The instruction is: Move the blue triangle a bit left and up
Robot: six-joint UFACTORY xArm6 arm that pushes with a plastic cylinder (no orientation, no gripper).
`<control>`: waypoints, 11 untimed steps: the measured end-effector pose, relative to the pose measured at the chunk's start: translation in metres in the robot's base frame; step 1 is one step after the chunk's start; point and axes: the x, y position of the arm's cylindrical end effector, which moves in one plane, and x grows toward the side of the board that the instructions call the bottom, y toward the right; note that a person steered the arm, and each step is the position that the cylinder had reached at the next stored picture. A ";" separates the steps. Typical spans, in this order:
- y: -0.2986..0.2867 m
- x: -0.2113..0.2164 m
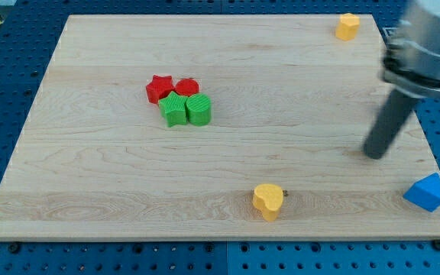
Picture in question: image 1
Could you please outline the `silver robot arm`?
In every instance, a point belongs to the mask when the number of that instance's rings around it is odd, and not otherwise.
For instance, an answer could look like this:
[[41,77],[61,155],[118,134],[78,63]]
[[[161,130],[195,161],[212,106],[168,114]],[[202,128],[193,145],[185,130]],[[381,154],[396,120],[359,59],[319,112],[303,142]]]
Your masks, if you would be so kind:
[[440,99],[440,0],[408,3],[382,63],[381,79],[393,89],[362,146],[372,159],[384,156],[422,99]]

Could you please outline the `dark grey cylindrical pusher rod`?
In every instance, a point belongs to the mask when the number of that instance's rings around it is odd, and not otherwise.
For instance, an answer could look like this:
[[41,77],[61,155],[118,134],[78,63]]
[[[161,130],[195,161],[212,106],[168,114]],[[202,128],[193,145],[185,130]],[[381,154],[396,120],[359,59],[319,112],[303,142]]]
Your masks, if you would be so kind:
[[418,103],[419,99],[393,89],[364,140],[364,154],[374,160],[382,158]]

